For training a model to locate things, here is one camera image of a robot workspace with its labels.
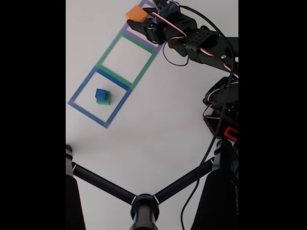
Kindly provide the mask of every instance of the red and white wire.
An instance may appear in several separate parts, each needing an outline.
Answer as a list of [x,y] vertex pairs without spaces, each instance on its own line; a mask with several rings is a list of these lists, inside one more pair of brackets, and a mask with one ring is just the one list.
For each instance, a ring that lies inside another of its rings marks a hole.
[[175,30],[179,31],[180,33],[182,33],[185,37],[187,36],[185,32],[183,32],[182,30],[180,30],[177,26],[175,26],[174,24],[170,23],[168,20],[166,20],[164,17],[160,16],[159,14],[157,14],[156,12],[152,12],[152,15],[159,18],[160,20],[162,20],[163,22],[165,22],[166,24],[169,24],[170,26],[172,26]]
[[179,2],[177,2],[177,1],[169,1],[169,2],[172,2],[172,3],[174,3],[175,5],[180,6]]
[[213,90],[209,95],[208,95],[208,98],[207,98],[207,101],[209,101],[210,97],[212,94],[214,94],[216,91],[219,91],[220,89],[215,89]]
[[[231,68],[230,68],[228,65],[226,65],[225,63],[223,63],[223,65],[224,65],[224,67],[225,67],[226,69],[228,69],[229,71],[231,71]],[[239,78],[239,75],[238,75],[237,73],[234,72],[234,75],[235,75],[237,78]]]
[[[212,106],[212,104],[209,105],[203,113],[205,113],[207,111],[207,109],[209,109],[211,106]],[[212,117],[212,116],[206,116],[206,115],[203,115],[203,116],[206,117],[206,118],[220,119],[219,117]]]
[[[239,82],[238,82],[238,81],[232,82],[231,85],[232,85],[232,84],[239,84]],[[215,90],[213,90],[213,91],[208,95],[207,101],[209,101],[209,99],[210,99],[210,97],[211,97],[212,94],[214,94],[216,91],[219,91],[219,90],[220,90],[220,89],[215,89]]]
[[209,51],[205,50],[204,48],[201,48],[201,52],[205,53],[206,55],[209,55],[211,57],[214,57],[215,55],[210,53]]

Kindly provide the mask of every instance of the purple tape square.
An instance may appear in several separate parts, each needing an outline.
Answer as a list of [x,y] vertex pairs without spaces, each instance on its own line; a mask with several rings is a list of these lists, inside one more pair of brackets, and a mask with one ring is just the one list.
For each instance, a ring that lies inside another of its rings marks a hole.
[[[156,8],[156,6],[155,6],[152,2],[150,2],[150,1],[148,1],[148,0],[142,0],[142,1],[140,2],[139,6],[140,6],[140,7],[143,7],[144,4],[148,4],[148,5],[150,5],[151,7]],[[123,28],[121,29],[121,31],[122,31],[123,33],[129,35],[130,37],[133,37],[135,40],[139,41],[139,42],[142,43],[143,45],[145,45],[145,46],[147,46],[148,48],[154,50],[155,52],[158,53],[158,52],[160,51],[162,45],[159,45],[159,46],[155,47],[155,46],[153,46],[149,41],[143,40],[143,39],[140,38],[139,36],[137,36],[137,35],[131,33],[130,31],[128,31],[127,28],[128,28],[128,24],[125,23],[125,25],[123,26]]]

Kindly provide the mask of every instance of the green tape square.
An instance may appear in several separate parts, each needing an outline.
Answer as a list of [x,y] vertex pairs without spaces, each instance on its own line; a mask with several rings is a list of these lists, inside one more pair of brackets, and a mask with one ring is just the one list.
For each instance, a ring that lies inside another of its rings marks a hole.
[[[136,79],[134,80],[134,82],[127,81],[122,76],[114,73],[113,71],[111,71],[110,69],[108,69],[107,67],[105,67],[101,64],[106,59],[106,57],[109,55],[109,53],[111,52],[111,50],[114,48],[114,46],[116,45],[116,43],[119,41],[119,39],[121,37],[128,39],[129,41],[131,41],[134,44],[142,47],[143,49],[145,49],[146,51],[148,51],[152,54],[151,57],[149,58],[149,60],[146,62],[145,66],[142,68],[142,70],[140,71],[140,73],[138,74]],[[107,74],[111,75],[116,80],[118,80],[118,81],[122,82],[123,84],[127,85],[129,88],[134,89],[135,86],[140,81],[140,79],[142,78],[142,76],[144,75],[144,73],[146,72],[146,70],[148,69],[148,67],[150,66],[150,64],[152,63],[152,61],[154,60],[154,58],[156,57],[156,55],[157,55],[157,52],[155,52],[154,50],[152,50],[152,49],[148,48],[147,46],[143,45],[139,41],[135,40],[133,37],[123,33],[122,31],[120,31],[117,34],[117,36],[115,37],[115,39],[112,41],[110,46],[106,49],[105,53],[101,56],[101,58],[99,59],[99,61],[97,62],[97,64],[95,66],[97,68],[101,69],[102,71],[106,72]]]

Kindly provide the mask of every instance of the robotic arm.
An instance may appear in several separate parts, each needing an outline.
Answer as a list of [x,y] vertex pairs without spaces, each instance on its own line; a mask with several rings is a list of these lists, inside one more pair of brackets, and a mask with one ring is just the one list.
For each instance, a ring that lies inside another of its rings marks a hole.
[[[197,27],[194,19],[184,15],[179,3],[166,0],[155,0],[156,8],[143,8],[149,15],[141,22],[127,20],[131,29],[146,36],[147,40],[155,44],[166,44],[175,49],[181,56],[188,56],[189,60],[206,64],[226,72],[231,72],[232,55],[229,49],[231,45],[234,56],[239,56],[238,37],[226,37],[229,44],[219,35],[218,32],[211,31],[206,26]],[[235,61],[234,74],[227,98],[226,110],[223,115],[223,122],[217,138],[226,137],[232,141],[238,141],[238,75],[239,62]],[[214,134],[218,126],[218,118],[222,113],[225,100],[225,91],[228,77],[219,80],[206,94],[203,102],[208,107],[214,109],[210,116],[203,116],[203,120]]]

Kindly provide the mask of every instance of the blue tape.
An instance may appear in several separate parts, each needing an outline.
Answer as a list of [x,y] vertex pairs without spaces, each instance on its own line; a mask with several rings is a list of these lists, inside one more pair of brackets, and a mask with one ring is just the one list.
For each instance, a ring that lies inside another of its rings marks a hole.
[[103,122],[102,120],[100,120],[98,117],[94,116],[93,114],[87,112],[85,109],[81,108],[80,106],[78,106],[77,104],[75,104],[73,101],[69,101],[68,102],[69,105],[71,105],[72,107],[74,107],[75,109],[79,110],[81,113],[83,113],[84,115],[88,116],[90,119],[94,120],[95,122],[99,123],[100,125],[102,125],[103,127],[106,128],[106,124],[105,122]]
[[98,70],[97,67],[94,67],[91,72],[87,75],[87,77],[84,79],[84,81],[82,82],[82,84],[79,86],[79,88],[77,89],[77,91],[75,92],[75,94],[72,96],[72,98],[69,100],[68,104],[73,103],[74,100],[76,100],[76,98],[78,97],[78,95],[81,93],[81,91],[83,90],[83,88],[86,86],[86,84],[88,83],[88,81],[91,79],[91,77],[93,76],[93,74]]
[[125,103],[126,99],[129,97],[130,93],[132,92],[132,89],[128,89],[126,94],[124,95],[124,97],[121,99],[121,101],[119,102],[119,104],[116,106],[115,110],[113,111],[113,113],[111,114],[111,116],[109,117],[109,119],[106,121],[104,127],[107,128],[109,126],[109,124],[112,122],[113,118],[116,116],[116,114],[118,113],[118,111],[120,110],[120,108],[122,107],[122,105]]
[[104,77],[108,78],[110,81],[114,82],[116,85],[120,86],[121,88],[128,90],[129,87],[127,85],[125,85],[124,83],[120,82],[119,80],[113,78],[111,75],[107,74],[106,72],[102,71],[101,69],[96,70],[98,73],[100,73],[101,75],[103,75]]

